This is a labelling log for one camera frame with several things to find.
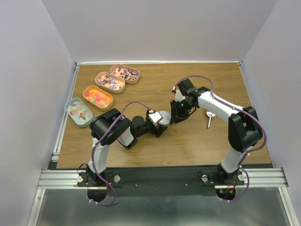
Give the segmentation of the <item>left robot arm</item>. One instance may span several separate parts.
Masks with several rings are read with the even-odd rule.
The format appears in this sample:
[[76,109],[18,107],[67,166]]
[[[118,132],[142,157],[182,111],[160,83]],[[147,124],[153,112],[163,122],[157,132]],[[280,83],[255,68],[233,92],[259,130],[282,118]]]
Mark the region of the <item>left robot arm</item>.
[[160,137],[170,121],[169,112],[152,109],[146,111],[145,117],[135,116],[132,120],[116,108],[96,117],[89,126],[93,141],[91,159],[85,173],[79,173],[78,178],[82,178],[86,185],[101,185],[104,183],[103,172],[107,169],[109,149],[114,142],[131,149],[143,135],[151,133]]

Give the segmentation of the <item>grey candy tray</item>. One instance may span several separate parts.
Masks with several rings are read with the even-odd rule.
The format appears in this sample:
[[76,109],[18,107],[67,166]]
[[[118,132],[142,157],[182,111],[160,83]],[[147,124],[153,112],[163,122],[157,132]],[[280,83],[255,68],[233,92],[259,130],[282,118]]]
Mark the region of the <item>grey candy tray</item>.
[[76,125],[84,128],[94,119],[92,111],[80,98],[72,98],[64,105],[65,111],[72,118]]

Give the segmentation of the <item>pink candy tray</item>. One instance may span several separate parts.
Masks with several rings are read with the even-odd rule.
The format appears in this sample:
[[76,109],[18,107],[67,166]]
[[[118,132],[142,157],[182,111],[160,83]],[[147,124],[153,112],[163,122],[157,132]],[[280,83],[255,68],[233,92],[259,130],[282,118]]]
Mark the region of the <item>pink candy tray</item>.
[[140,72],[137,69],[123,64],[115,64],[110,69],[110,74],[123,78],[125,83],[134,85],[140,78]]

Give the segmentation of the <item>beige candy tray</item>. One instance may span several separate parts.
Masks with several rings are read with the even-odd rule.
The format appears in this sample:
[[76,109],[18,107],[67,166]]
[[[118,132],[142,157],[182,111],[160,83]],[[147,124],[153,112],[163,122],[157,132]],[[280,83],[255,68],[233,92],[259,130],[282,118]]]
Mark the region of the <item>beige candy tray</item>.
[[120,94],[126,87],[125,80],[110,73],[101,72],[95,78],[98,87],[114,94]]

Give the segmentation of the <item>orange candy tray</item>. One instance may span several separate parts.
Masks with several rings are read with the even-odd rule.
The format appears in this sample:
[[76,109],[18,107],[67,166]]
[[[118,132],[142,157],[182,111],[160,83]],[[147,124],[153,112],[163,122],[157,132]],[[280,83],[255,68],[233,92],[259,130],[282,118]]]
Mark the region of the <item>orange candy tray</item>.
[[107,111],[113,106],[113,96],[101,88],[91,85],[83,91],[83,97],[101,111]]

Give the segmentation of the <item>metal scoop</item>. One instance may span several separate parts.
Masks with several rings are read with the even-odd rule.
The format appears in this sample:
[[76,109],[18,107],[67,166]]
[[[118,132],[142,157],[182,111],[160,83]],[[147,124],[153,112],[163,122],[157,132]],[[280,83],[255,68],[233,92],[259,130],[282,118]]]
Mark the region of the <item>metal scoop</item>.
[[211,112],[211,111],[207,111],[206,114],[207,114],[207,116],[209,118],[206,128],[209,129],[210,125],[211,125],[212,118],[214,118],[216,115],[213,112]]

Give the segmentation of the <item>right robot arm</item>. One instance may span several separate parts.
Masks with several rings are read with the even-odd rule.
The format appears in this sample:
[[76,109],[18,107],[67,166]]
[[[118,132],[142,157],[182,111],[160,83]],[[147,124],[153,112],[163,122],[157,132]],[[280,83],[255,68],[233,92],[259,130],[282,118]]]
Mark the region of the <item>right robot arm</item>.
[[227,123],[230,150],[218,165],[216,178],[219,183],[228,184],[237,175],[245,157],[265,137],[256,110],[225,101],[206,87],[196,88],[189,78],[178,82],[172,92],[175,99],[170,102],[171,124],[188,119],[198,108],[214,113]]

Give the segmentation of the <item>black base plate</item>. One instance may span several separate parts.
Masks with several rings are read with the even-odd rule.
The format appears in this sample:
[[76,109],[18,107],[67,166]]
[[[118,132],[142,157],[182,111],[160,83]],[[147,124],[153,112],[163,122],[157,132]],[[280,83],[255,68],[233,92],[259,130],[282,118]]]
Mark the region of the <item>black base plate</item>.
[[215,196],[222,185],[216,166],[108,168],[104,174],[118,197]]

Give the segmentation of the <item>white round lid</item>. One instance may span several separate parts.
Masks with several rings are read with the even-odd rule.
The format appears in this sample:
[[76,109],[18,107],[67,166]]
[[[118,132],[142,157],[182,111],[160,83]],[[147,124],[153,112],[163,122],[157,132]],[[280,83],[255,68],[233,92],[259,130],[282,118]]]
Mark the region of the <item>white round lid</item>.
[[162,126],[169,126],[171,121],[171,114],[167,111],[159,111],[162,119],[159,121],[159,124]]

